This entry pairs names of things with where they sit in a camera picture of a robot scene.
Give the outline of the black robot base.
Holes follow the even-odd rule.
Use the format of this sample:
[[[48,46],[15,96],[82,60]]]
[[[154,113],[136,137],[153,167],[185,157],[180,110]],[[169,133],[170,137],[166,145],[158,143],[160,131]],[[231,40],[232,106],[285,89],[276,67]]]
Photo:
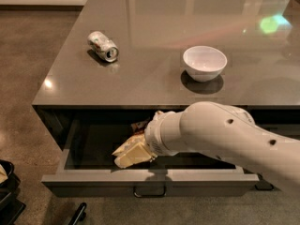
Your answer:
[[[14,173],[14,165],[0,160],[0,225],[15,225],[26,205],[18,199],[21,180]]]

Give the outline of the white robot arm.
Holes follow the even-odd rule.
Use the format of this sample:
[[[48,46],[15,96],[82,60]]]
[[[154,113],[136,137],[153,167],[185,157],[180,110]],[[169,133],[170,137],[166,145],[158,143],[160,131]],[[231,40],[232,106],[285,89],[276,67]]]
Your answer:
[[[157,111],[112,154],[124,169],[178,153],[216,158],[293,196],[300,193],[300,141],[258,127],[243,109],[215,102],[197,102],[182,112]]]

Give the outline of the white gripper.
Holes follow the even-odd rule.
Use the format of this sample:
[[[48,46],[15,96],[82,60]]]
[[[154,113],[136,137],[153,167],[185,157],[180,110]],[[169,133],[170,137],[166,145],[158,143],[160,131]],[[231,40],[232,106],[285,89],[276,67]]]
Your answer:
[[[144,142],[122,144],[113,152],[115,165],[125,169],[152,161],[157,156],[174,156],[184,152],[185,144],[180,131],[181,115],[180,112],[157,111],[144,132],[146,143],[150,147]]]

